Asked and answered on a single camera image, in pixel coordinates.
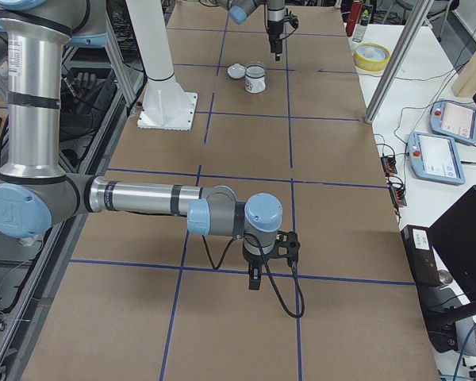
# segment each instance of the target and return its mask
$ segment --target metal pole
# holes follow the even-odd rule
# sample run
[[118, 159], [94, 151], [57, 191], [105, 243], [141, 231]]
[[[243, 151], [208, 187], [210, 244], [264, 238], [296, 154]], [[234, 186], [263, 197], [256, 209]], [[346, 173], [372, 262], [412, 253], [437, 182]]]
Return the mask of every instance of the metal pole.
[[462, 319], [472, 318], [474, 315], [476, 315], [476, 301], [447, 310], [443, 314], [428, 315], [425, 317], [425, 324], [429, 329], [437, 329]]
[[407, 20], [407, 24], [405, 24], [404, 30], [398, 39], [397, 45], [395, 45], [395, 49], [393, 50], [386, 69], [384, 70], [384, 74], [379, 80], [374, 95], [372, 95], [367, 112], [365, 113], [366, 123], [370, 124], [374, 121], [375, 116], [381, 108], [381, 104], [384, 102], [384, 98], [388, 94], [388, 90], [395, 80], [395, 75], [397, 75], [398, 69], [400, 69], [402, 62], [404, 62], [405, 55], [416, 38], [418, 30], [427, 17], [428, 11], [432, 7], [433, 2], [434, 0], [418, 0], [416, 2], [409, 19]]
[[120, 46], [117, 38], [114, 35], [113, 26], [109, 17], [106, 15], [106, 27], [108, 29], [108, 43], [106, 44], [106, 52], [108, 53], [109, 61], [113, 66], [114, 72], [120, 84], [121, 92], [124, 95], [127, 106], [132, 106], [136, 93], [132, 87], [130, 76], [125, 68], [124, 59], [121, 55]]

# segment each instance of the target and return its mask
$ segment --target robotic arm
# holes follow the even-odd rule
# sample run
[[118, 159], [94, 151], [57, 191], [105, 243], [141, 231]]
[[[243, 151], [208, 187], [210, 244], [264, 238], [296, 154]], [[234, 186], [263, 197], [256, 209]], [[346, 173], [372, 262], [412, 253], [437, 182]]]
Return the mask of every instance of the robotic arm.
[[[271, 194], [238, 202], [227, 187], [107, 181], [68, 174], [58, 165], [62, 49], [71, 39], [92, 46], [106, 42], [105, 5], [105, 0], [0, 0], [10, 68], [0, 232], [33, 237], [75, 215], [102, 210], [182, 216], [190, 233], [244, 239], [250, 289], [259, 289], [262, 266], [269, 272], [270, 259], [286, 259], [295, 274], [300, 244], [296, 233], [278, 231], [282, 206]], [[281, 11], [283, 1], [272, 17]]]
[[270, 52], [275, 54], [275, 61], [280, 60], [282, 54], [282, 42], [287, 37], [281, 37], [284, 33], [284, 24], [289, 22], [291, 27], [298, 28], [298, 18], [286, 9], [285, 0], [213, 0], [215, 4], [229, 10], [229, 16], [235, 23], [241, 24], [261, 5], [267, 7], [268, 40]]

